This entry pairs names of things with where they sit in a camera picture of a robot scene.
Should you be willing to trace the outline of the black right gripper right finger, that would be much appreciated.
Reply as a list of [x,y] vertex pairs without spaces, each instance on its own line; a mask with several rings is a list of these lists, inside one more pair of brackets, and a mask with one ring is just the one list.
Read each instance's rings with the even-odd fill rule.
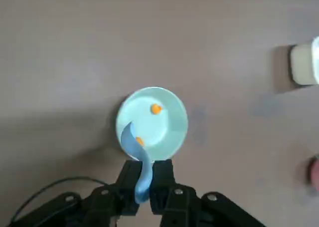
[[153,164],[150,204],[161,227],[263,227],[264,224],[219,192],[198,197],[175,181],[172,160]]

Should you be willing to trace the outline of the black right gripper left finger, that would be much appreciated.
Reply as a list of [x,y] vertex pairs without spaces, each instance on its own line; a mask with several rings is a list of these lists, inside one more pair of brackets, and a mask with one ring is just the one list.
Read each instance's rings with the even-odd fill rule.
[[[11,227],[115,227],[121,215],[136,215],[135,185],[142,172],[140,161],[127,160],[113,184],[76,176],[57,180],[29,197],[10,219]],[[86,198],[76,192],[65,192],[19,218],[18,215],[48,189],[69,181],[91,181],[100,184]]]

